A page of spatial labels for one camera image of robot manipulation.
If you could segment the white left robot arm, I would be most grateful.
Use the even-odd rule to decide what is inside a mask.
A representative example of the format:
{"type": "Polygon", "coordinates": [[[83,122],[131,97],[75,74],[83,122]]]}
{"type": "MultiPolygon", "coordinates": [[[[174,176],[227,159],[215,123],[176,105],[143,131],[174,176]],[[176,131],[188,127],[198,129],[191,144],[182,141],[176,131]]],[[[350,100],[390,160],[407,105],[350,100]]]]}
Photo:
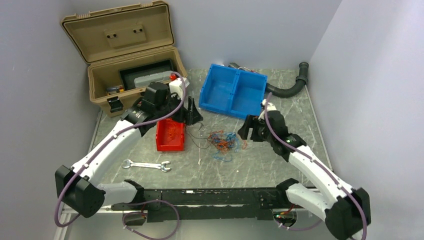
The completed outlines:
{"type": "Polygon", "coordinates": [[[146,200],[141,185],[133,180],[112,184],[102,184],[101,180],[124,150],[167,119],[190,126],[203,117],[186,89],[178,94],[170,84],[153,82],[92,151],[71,167],[62,165],[56,170],[58,201],[85,218],[104,205],[124,203],[131,210],[139,209],[146,200]]]}

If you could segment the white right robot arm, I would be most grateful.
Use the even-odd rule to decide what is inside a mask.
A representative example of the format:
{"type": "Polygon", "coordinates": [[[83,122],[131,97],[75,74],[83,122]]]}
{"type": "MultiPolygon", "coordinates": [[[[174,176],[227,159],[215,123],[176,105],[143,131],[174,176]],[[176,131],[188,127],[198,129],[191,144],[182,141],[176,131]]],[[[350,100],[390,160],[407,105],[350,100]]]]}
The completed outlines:
{"type": "Polygon", "coordinates": [[[267,142],[287,163],[300,170],[319,191],[314,192],[290,178],[276,186],[276,203],[291,204],[308,210],[321,219],[338,240],[357,233],[367,236],[371,224],[370,196],[363,188],[355,189],[324,165],[307,143],[290,133],[278,110],[264,111],[261,116],[247,115],[238,134],[243,140],[267,142]]]}

